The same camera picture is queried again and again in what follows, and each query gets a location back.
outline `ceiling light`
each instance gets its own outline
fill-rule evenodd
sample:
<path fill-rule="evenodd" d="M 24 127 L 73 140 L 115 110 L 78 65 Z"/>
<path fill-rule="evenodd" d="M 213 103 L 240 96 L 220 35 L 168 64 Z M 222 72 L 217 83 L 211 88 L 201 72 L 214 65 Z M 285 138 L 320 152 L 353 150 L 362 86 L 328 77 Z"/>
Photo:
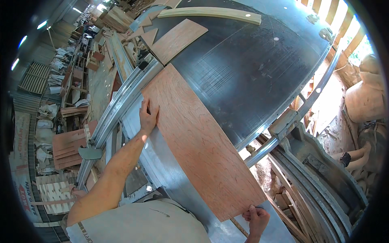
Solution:
<path fill-rule="evenodd" d="M 27 35 L 23 37 L 23 39 L 20 41 L 18 48 L 22 45 L 22 43 L 27 39 Z"/>
<path fill-rule="evenodd" d="M 78 10 L 77 8 L 73 8 L 73 10 L 76 10 L 77 12 L 79 12 L 80 14 L 82 14 L 82 12 L 80 10 Z"/>
<path fill-rule="evenodd" d="M 16 64 L 19 62 L 19 58 L 15 60 L 14 64 L 12 65 L 11 70 L 13 70 L 16 67 Z"/>
<path fill-rule="evenodd" d="M 47 24 L 47 21 L 45 21 L 45 22 L 43 22 L 42 24 L 38 25 L 37 30 L 39 30 L 40 28 L 42 28 L 45 24 Z"/>

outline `forearm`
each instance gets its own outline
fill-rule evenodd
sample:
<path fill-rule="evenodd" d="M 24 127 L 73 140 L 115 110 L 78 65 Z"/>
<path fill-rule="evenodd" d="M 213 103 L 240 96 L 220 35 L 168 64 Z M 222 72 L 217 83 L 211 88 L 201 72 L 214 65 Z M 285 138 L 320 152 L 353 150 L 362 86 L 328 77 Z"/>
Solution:
<path fill-rule="evenodd" d="M 148 134 L 140 130 L 115 153 L 93 188 L 72 206 L 68 226 L 117 207 L 126 178 L 136 166 L 147 138 Z"/>
<path fill-rule="evenodd" d="M 253 236 L 252 234 L 249 234 L 245 243 L 258 243 L 260 239 L 260 236 Z"/>

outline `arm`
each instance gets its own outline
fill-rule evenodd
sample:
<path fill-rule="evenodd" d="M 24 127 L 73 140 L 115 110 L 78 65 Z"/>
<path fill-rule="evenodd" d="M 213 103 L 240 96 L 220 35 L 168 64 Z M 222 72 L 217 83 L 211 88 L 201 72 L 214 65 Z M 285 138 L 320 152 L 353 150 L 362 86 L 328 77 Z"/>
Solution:
<path fill-rule="evenodd" d="M 270 214 L 263 208 L 256 208 L 250 205 L 249 210 L 242 215 L 246 221 L 249 221 L 250 234 L 245 243 L 258 243 L 261 235 L 269 222 Z"/>
<path fill-rule="evenodd" d="M 143 146 L 155 127 L 159 107 L 147 113 L 149 99 L 142 101 L 139 109 L 140 131 L 108 162 L 103 175 L 88 194 L 76 201 L 68 216 L 68 226 L 116 208 L 121 199 L 127 176 L 138 163 Z"/>

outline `person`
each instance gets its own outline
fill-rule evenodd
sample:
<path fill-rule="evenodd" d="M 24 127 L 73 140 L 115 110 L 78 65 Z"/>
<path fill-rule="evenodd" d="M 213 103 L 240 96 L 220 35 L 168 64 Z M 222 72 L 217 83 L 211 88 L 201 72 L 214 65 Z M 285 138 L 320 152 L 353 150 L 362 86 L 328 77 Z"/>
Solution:
<path fill-rule="evenodd" d="M 83 33 L 89 34 L 93 38 L 97 35 L 96 32 L 93 30 L 90 30 L 89 27 L 92 26 L 92 24 L 89 24 L 87 21 L 84 21 L 84 30 L 82 31 Z"/>
<path fill-rule="evenodd" d="M 137 165 L 143 146 L 156 125 L 159 107 L 147 112 L 149 99 L 139 109 L 140 131 L 111 158 L 93 188 L 74 203 L 67 220 L 70 241 L 80 242 L 210 242 L 204 226 L 179 203 L 157 198 L 118 207 L 127 176 Z M 247 243 L 258 243 L 270 215 L 249 206 Z"/>

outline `black table surface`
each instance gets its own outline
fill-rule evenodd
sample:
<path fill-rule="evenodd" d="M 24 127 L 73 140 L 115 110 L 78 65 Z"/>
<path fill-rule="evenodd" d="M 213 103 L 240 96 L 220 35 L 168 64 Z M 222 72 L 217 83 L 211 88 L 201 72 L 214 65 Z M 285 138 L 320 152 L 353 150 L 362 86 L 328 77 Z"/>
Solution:
<path fill-rule="evenodd" d="M 262 16 L 261 24 L 217 17 L 155 18 L 156 42 L 188 18 L 208 29 L 170 63 L 188 82 L 240 150 L 293 101 L 326 57 L 332 43 L 310 23 L 313 12 L 295 0 L 182 0 L 181 7 L 224 7 Z"/>

